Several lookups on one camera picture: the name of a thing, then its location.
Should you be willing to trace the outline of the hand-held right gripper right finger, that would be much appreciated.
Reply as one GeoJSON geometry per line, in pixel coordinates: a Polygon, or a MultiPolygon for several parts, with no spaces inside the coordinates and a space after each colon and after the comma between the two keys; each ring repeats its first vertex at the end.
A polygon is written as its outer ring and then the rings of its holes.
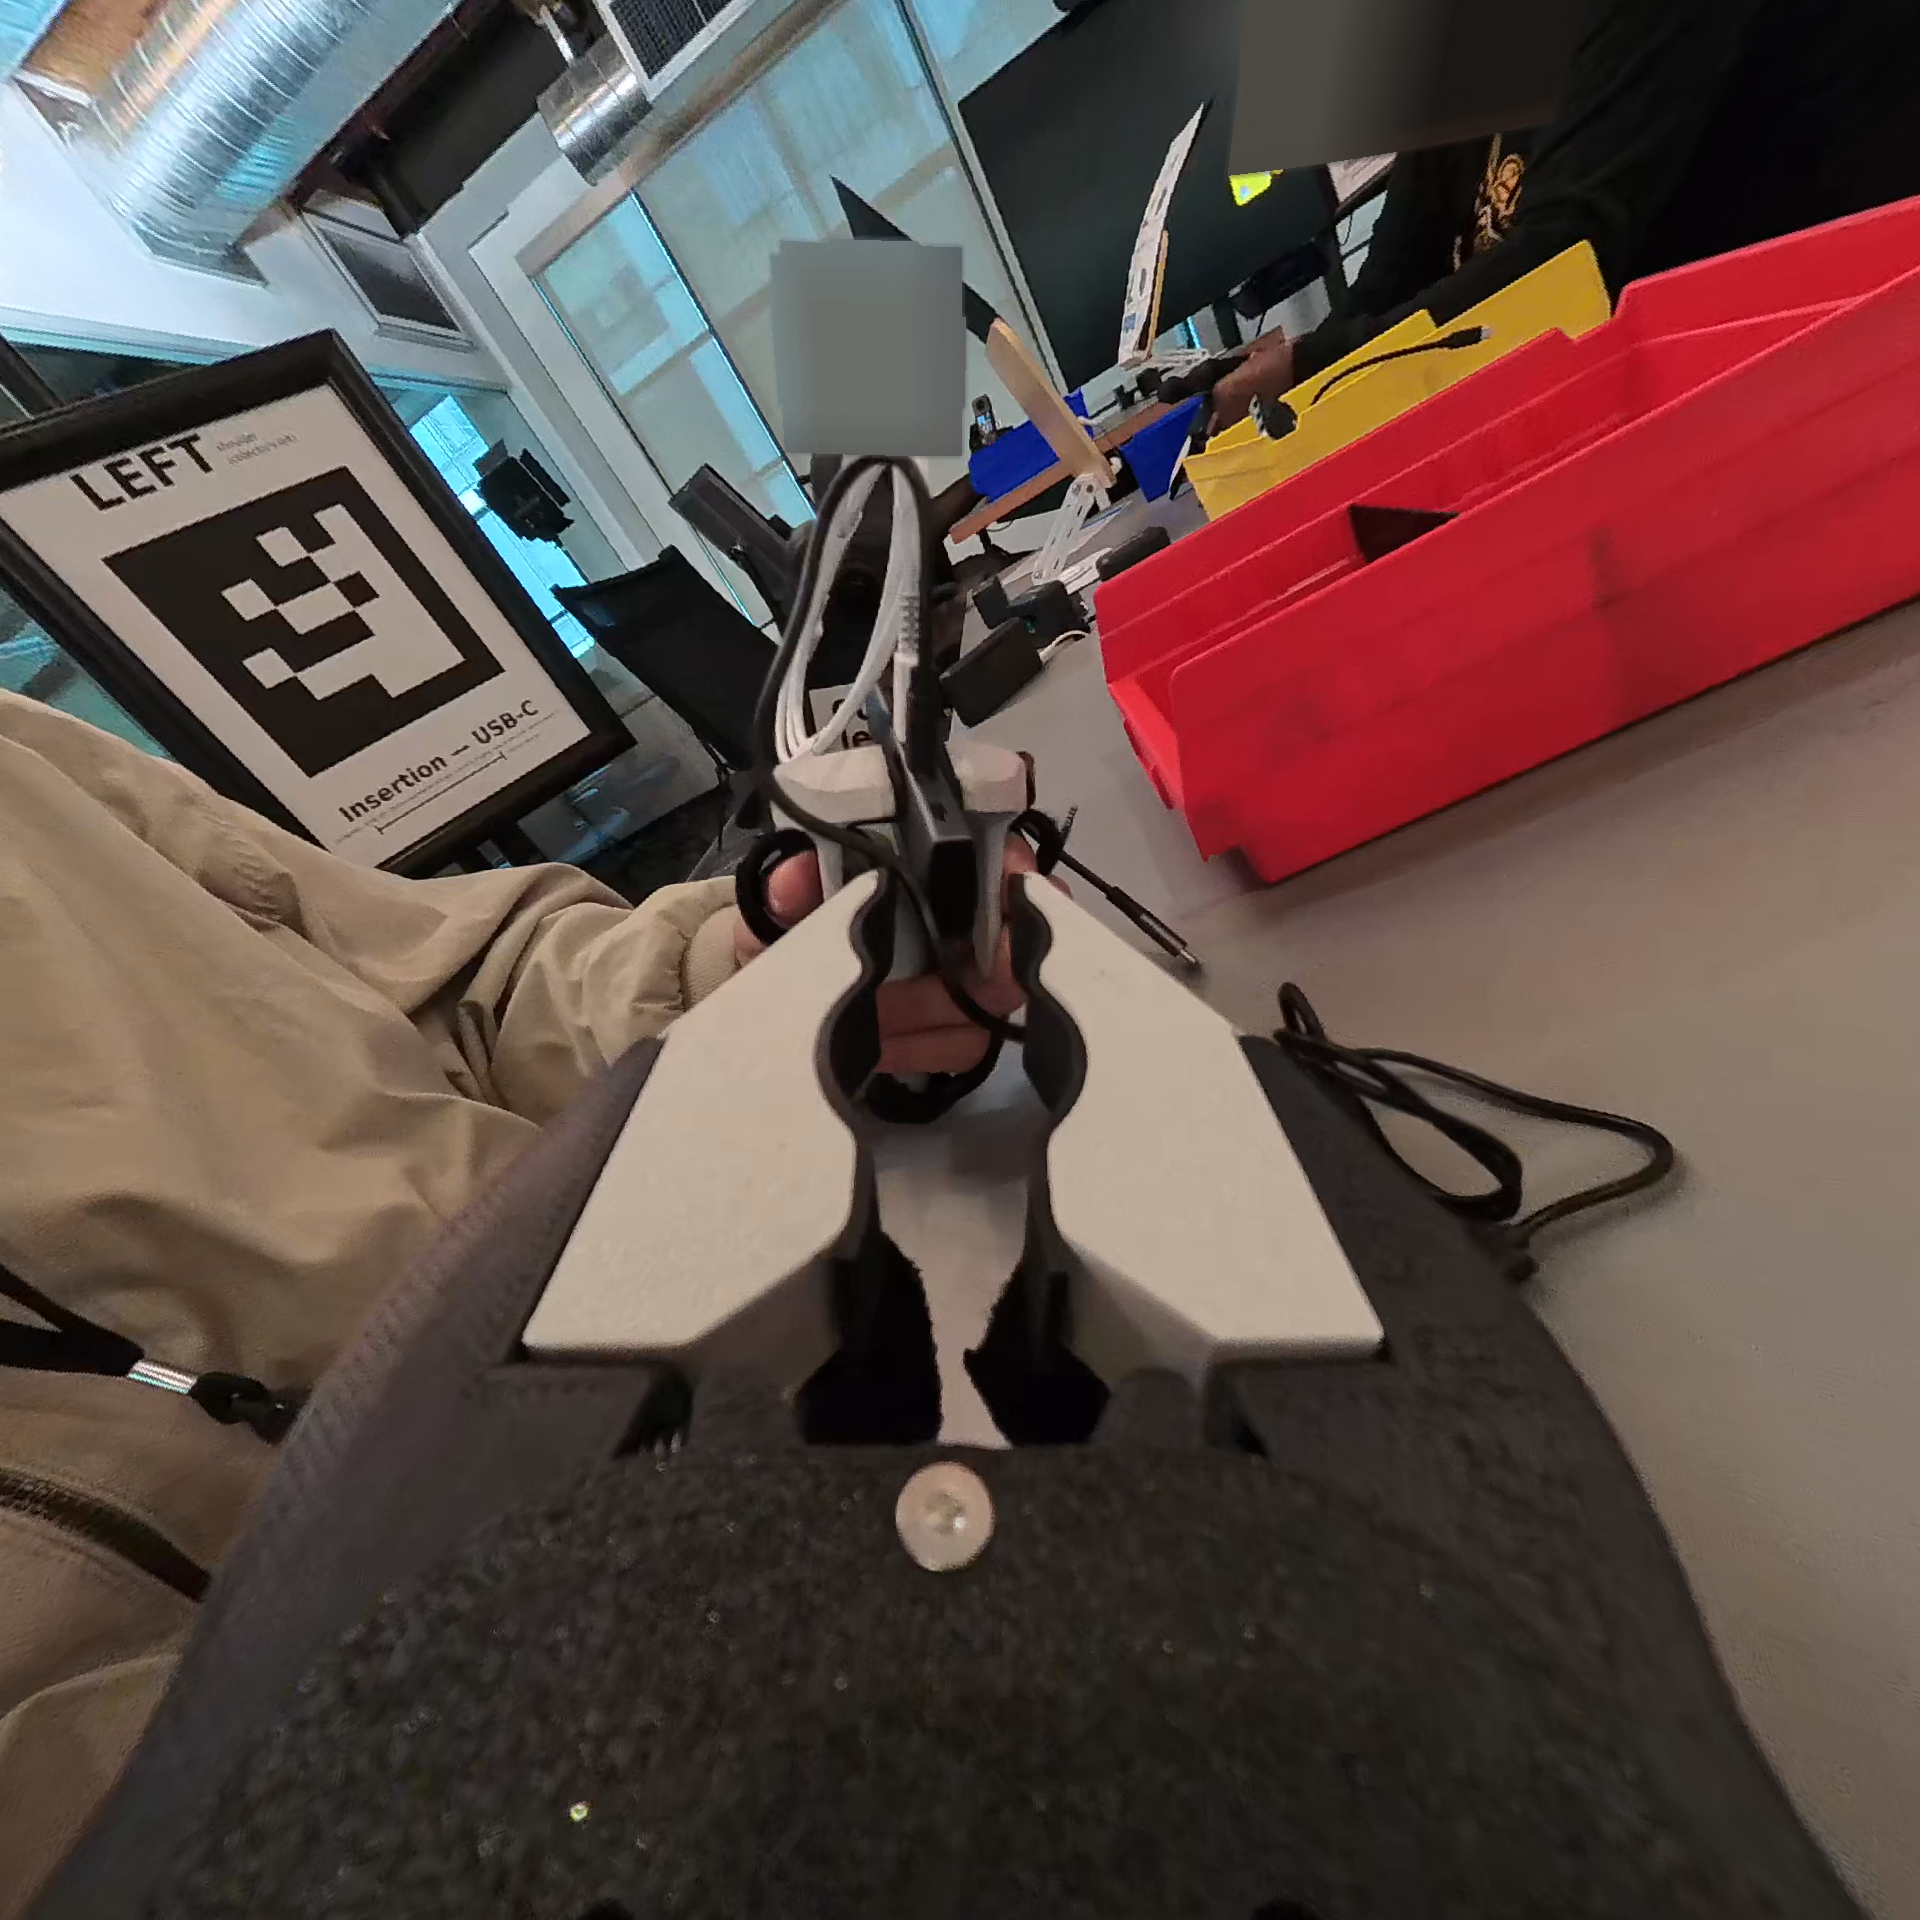
{"type": "Polygon", "coordinates": [[[1049,879],[1011,915],[1040,1141],[966,1375],[1017,1448],[1090,1440],[1137,1375],[1372,1363],[1386,1325],[1225,1017],[1049,879]]]}

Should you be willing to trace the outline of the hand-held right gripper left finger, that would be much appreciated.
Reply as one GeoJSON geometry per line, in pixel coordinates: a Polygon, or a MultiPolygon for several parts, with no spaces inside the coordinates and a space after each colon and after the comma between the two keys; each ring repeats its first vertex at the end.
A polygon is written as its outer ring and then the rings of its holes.
{"type": "Polygon", "coordinates": [[[530,1359],[747,1375],[816,1443],[937,1437],[928,1301],[866,1137],[894,915],[856,878],[660,1037],[521,1328],[530,1359]]]}

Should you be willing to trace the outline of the black cable blue plug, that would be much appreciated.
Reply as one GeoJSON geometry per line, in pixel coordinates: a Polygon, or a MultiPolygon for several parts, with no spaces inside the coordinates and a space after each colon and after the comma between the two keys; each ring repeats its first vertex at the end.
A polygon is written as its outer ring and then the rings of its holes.
{"type": "MultiPolygon", "coordinates": [[[[837,471],[800,550],[800,581],[785,616],[774,665],[758,694],[754,781],[768,808],[777,803],[774,767],[805,755],[846,751],[844,735],[853,708],[883,680],[894,693],[890,708],[894,742],[907,747],[937,735],[934,665],[946,637],[949,595],[934,581],[934,540],[933,503],[917,457],[859,454],[837,471]],[[811,657],[826,633],[827,601],[872,495],[881,487],[892,489],[881,611],[848,697],[821,731],[800,735],[794,710],[800,707],[811,657]]],[[[872,843],[859,827],[806,820],[805,831],[856,849],[872,843]]]]}

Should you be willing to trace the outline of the grey usb hub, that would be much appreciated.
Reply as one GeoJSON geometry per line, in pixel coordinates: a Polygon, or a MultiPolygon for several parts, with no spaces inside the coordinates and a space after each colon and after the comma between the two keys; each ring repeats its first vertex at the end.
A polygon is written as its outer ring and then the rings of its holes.
{"type": "Polygon", "coordinates": [[[1011,822],[971,820],[955,791],[955,749],[993,747],[933,735],[907,745],[894,767],[897,848],[925,905],[928,955],[966,944],[989,968],[1001,935],[1001,856],[1011,822]]]}

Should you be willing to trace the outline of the red plastic bin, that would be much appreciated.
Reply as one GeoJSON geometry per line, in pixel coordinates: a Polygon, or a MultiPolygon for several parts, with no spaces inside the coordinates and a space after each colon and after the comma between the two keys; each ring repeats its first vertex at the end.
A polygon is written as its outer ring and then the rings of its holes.
{"type": "Polygon", "coordinates": [[[1917,203],[1629,283],[1094,590],[1203,856],[1304,873],[1917,595],[1917,203]],[[1444,509],[1357,564],[1349,505],[1444,509]]]}

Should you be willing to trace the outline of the person's left hand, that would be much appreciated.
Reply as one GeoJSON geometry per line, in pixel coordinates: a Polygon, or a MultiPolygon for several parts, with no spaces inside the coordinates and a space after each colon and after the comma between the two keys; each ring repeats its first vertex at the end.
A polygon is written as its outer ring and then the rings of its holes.
{"type": "MultiPolygon", "coordinates": [[[[1012,910],[1020,876],[1037,871],[1032,845],[1011,835],[1001,856],[1001,932],[989,968],[980,968],[966,944],[960,947],[960,980],[987,1015],[1020,1023],[1025,989],[1012,958],[1012,910]]],[[[761,885],[764,916],[782,928],[798,925],[826,900],[821,863],[814,849],[785,856],[761,885]]],[[[949,993],[937,976],[883,980],[875,993],[881,1070],[892,1076],[970,1072],[989,1051],[993,1036],[949,993]]]]}

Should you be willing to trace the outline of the black power adapter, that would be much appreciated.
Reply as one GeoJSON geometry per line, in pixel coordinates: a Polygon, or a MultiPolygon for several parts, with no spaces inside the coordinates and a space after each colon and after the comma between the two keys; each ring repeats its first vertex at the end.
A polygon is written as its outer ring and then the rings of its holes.
{"type": "Polygon", "coordinates": [[[944,708],[960,724],[976,729],[1029,687],[1043,669],[1043,641],[1026,621],[1012,614],[942,671],[944,708]]]}

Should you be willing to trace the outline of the black power brick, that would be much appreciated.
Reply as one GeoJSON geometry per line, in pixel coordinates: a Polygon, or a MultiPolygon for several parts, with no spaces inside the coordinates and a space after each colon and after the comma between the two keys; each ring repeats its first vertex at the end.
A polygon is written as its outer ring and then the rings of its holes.
{"type": "Polygon", "coordinates": [[[1012,621],[1026,629],[1035,645],[1088,631],[1088,608],[1066,581],[1029,585],[1020,595],[1009,595],[998,582],[986,582],[971,595],[971,608],[987,633],[1012,621]]]}

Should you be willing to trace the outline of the black office chair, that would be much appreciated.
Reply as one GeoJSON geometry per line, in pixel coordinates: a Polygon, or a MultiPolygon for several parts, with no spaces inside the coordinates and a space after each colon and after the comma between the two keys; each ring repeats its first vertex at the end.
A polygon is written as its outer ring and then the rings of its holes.
{"type": "Polygon", "coordinates": [[[756,707],[777,645],[677,545],[555,596],[729,772],[752,772],[756,707]]]}

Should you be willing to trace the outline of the blue plastic crate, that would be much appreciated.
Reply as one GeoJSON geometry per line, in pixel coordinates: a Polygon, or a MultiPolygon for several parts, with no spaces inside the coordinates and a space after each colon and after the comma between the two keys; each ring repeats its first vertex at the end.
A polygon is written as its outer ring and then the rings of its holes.
{"type": "MultiPolygon", "coordinates": [[[[1209,400],[1198,393],[1172,407],[1152,400],[1131,413],[1084,421],[1084,424],[1093,439],[1118,452],[1145,497],[1163,497],[1171,475],[1184,457],[1193,423],[1208,407],[1209,400]]],[[[1054,467],[1057,454],[1034,423],[1001,429],[993,444],[971,452],[966,462],[971,487],[982,500],[1003,500],[1054,467]]]]}

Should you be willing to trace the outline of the black monitor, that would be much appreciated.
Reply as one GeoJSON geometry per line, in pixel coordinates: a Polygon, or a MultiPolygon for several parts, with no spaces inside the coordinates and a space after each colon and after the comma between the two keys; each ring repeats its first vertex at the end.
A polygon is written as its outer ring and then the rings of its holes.
{"type": "Polygon", "coordinates": [[[1324,166],[1240,203],[1230,184],[1240,3],[1104,3],[1058,14],[960,102],[1046,343],[1076,391],[1115,369],[1130,261],[1168,143],[1205,108],[1168,207],[1165,329],[1230,301],[1245,320],[1324,278],[1337,196],[1324,166]]]}

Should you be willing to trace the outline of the ceiling air vent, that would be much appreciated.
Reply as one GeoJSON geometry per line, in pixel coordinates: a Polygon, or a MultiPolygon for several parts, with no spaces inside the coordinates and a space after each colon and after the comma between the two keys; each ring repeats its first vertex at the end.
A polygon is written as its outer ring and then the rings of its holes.
{"type": "Polygon", "coordinates": [[[646,79],[659,79],[673,62],[729,17],[738,3],[595,3],[614,45],[646,79]]]}

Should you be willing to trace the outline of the yellow plastic bin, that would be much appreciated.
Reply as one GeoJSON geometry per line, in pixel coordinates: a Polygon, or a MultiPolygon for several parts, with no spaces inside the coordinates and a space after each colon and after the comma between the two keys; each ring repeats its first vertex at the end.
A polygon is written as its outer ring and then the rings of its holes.
{"type": "Polygon", "coordinates": [[[1320,374],[1298,374],[1297,384],[1280,397],[1280,407],[1291,412],[1286,433],[1270,439],[1256,419],[1244,419],[1203,447],[1186,449],[1176,475],[1195,491],[1203,515],[1220,518],[1379,431],[1379,427],[1403,419],[1429,397],[1444,393],[1517,348],[1552,332],[1573,341],[1605,325],[1612,312],[1614,301],[1600,276],[1593,247],[1574,245],[1457,320],[1435,323],[1434,315],[1419,310],[1390,327],[1374,343],[1344,353],[1320,374]],[[1377,367],[1341,384],[1317,407],[1305,404],[1330,372],[1374,352],[1414,345],[1434,334],[1460,327],[1489,327],[1493,335],[1465,352],[1434,352],[1377,367]]]}

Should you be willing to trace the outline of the silver ventilation duct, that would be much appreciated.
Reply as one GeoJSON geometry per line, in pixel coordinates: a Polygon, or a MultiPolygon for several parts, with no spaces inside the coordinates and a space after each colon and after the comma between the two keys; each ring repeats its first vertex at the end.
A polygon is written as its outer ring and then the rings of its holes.
{"type": "Polygon", "coordinates": [[[150,254],[233,271],[244,237],[379,102],[507,4],[5,4],[5,85],[150,254]]]}

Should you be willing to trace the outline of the black jacket drawstring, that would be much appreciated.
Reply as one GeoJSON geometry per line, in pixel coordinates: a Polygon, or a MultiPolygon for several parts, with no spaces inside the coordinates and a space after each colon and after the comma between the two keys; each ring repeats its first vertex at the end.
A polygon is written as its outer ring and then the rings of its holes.
{"type": "Polygon", "coordinates": [[[131,1336],[59,1304],[6,1265],[2,1296],[28,1313],[2,1316],[2,1364],[11,1372],[91,1375],[158,1389],[192,1401],[214,1423],[250,1428],[270,1447],[289,1435],[308,1401],[305,1387],[274,1387],[227,1372],[189,1374],[155,1359],[131,1336]]]}

